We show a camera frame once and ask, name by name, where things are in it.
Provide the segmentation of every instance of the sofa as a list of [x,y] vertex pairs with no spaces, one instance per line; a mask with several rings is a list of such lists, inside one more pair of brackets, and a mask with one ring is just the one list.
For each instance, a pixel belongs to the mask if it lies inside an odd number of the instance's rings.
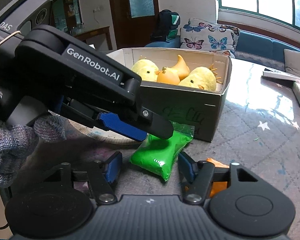
[[[180,36],[170,41],[155,41],[145,47],[180,48]],[[240,31],[235,58],[285,71],[284,49],[300,49],[260,34]]]

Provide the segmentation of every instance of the pillow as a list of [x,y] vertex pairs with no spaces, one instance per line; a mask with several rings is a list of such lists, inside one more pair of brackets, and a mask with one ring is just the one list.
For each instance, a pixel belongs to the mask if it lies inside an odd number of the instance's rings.
[[180,47],[217,52],[234,58],[239,35],[240,29],[237,27],[191,18],[181,28]]
[[287,73],[300,77],[300,52],[284,49],[284,68]]

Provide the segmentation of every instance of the orange toy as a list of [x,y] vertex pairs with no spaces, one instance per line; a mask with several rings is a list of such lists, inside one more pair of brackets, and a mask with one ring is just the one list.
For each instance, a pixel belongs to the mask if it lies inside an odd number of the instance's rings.
[[156,74],[158,74],[157,82],[159,83],[165,83],[171,85],[178,85],[180,83],[177,70],[163,67],[162,71],[157,71]]
[[190,74],[190,69],[181,55],[178,55],[178,62],[172,67],[172,69],[178,70],[180,80],[185,79]]
[[[224,165],[223,163],[218,162],[212,158],[208,158],[207,162],[213,163],[217,168],[229,168],[228,165]],[[227,188],[227,184],[227,182],[213,182],[210,197],[213,197],[218,192],[225,190]]]

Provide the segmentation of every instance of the window sill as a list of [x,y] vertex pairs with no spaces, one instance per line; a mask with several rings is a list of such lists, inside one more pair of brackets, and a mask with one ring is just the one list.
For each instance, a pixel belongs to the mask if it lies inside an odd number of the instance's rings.
[[259,29],[277,33],[300,43],[299,30],[259,15],[228,9],[219,9],[218,20],[253,26]]

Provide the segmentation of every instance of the wooden side table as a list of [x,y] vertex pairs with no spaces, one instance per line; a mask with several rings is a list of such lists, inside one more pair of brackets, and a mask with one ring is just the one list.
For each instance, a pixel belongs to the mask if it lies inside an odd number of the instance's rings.
[[87,32],[84,32],[84,33],[80,33],[78,35],[75,35],[74,37],[77,38],[80,41],[83,41],[83,42],[87,43],[87,39],[98,36],[98,35],[102,35],[102,34],[106,35],[108,48],[109,48],[109,50],[112,50],[112,43],[111,43],[111,38],[110,38],[109,26],[102,27],[102,28],[95,29],[95,30],[91,30],[91,31],[87,31]]

